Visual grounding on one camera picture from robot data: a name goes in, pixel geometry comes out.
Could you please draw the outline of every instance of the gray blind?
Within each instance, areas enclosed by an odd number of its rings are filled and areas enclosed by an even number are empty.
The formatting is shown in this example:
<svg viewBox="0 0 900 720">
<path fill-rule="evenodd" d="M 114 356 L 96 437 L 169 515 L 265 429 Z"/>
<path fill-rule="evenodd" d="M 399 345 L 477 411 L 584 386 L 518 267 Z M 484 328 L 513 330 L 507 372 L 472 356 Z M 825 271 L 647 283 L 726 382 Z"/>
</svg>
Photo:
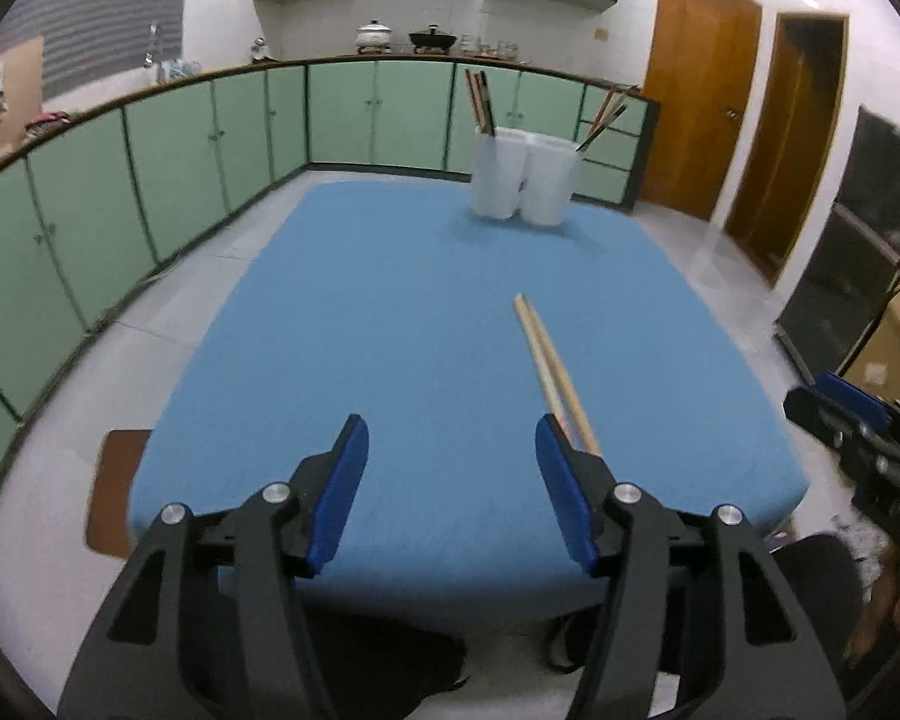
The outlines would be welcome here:
<svg viewBox="0 0 900 720">
<path fill-rule="evenodd" d="M 180 56 L 183 0 L 17 0 L 0 23 L 0 53 L 43 35 L 43 95 L 142 67 L 149 26 L 164 58 Z"/>
</svg>

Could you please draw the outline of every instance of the blue table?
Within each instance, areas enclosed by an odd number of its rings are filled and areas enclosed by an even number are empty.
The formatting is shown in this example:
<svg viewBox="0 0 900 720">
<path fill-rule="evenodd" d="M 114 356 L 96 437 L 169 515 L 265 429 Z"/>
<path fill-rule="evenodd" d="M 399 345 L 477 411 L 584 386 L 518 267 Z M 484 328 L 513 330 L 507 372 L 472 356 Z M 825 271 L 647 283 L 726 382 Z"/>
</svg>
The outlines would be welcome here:
<svg viewBox="0 0 900 720">
<path fill-rule="evenodd" d="M 516 293 L 618 479 L 694 512 L 732 501 L 764 530 L 796 507 L 779 405 L 635 221 L 573 205 L 533 230 L 473 217 L 467 186 L 354 182 L 312 190 L 221 310 L 146 447 L 131 528 L 176 500 L 240 504 L 355 412 L 370 461 L 304 593 L 446 631 L 598 603 L 533 454 L 546 407 Z"/>
</svg>

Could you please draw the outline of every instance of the faucet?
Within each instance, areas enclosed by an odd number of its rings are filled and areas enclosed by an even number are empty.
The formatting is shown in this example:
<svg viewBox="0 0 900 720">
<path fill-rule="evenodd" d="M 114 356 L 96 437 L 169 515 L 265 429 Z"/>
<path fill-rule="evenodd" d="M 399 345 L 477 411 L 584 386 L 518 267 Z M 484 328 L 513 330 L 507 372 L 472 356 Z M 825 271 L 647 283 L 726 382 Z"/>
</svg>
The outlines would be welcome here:
<svg viewBox="0 0 900 720">
<path fill-rule="evenodd" d="M 151 36 L 146 44 L 146 56 L 144 68 L 149 70 L 154 66 L 154 54 L 156 53 L 156 82 L 164 83 L 167 80 L 167 71 L 163 66 L 163 28 L 159 23 L 151 24 Z"/>
</svg>

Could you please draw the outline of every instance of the blue gripper pad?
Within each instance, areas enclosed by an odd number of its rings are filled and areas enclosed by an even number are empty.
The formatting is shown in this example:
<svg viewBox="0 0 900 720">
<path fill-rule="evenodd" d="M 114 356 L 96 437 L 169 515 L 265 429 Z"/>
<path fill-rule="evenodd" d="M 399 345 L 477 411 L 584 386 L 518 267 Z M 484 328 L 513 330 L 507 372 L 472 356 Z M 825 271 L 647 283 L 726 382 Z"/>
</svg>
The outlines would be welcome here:
<svg viewBox="0 0 900 720">
<path fill-rule="evenodd" d="M 550 505 L 557 514 L 567 552 L 584 572 L 589 573 L 597 562 L 597 548 L 590 538 L 593 515 L 577 477 L 570 469 L 569 458 L 546 418 L 536 423 L 536 461 L 543 483 L 547 485 Z"/>
<path fill-rule="evenodd" d="M 874 428 L 874 432 L 883 433 L 890 427 L 890 415 L 883 404 L 874 396 L 857 389 L 856 386 L 845 382 L 839 376 L 834 376 L 832 373 L 821 373 L 813 382 L 813 388 L 855 413 L 861 421 Z"/>
<path fill-rule="evenodd" d="M 370 450 L 370 430 L 362 418 L 353 419 L 349 434 L 341 438 L 343 446 L 338 440 L 334 447 L 334 452 L 338 452 L 336 463 L 314 507 L 313 531 L 307 550 L 307 565 L 314 576 L 337 553 Z"/>
</svg>

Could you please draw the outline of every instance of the white plastic container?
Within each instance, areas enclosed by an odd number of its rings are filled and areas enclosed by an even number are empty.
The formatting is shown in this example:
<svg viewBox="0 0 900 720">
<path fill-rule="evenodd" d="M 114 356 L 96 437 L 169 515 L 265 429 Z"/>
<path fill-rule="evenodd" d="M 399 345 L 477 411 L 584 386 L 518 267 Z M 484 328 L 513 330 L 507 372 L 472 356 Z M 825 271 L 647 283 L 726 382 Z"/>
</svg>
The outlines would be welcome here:
<svg viewBox="0 0 900 720">
<path fill-rule="evenodd" d="M 564 138 L 528 133 L 530 153 L 520 193 L 520 215 L 530 224 L 556 227 L 576 191 L 581 153 Z"/>
<path fill-rule="evenodd" d="M 482 217 L 510 218 L 520 204 L 529 132 L 497 127 L 497 137 L 477 133 L 470 205 Z"/>
</svg>

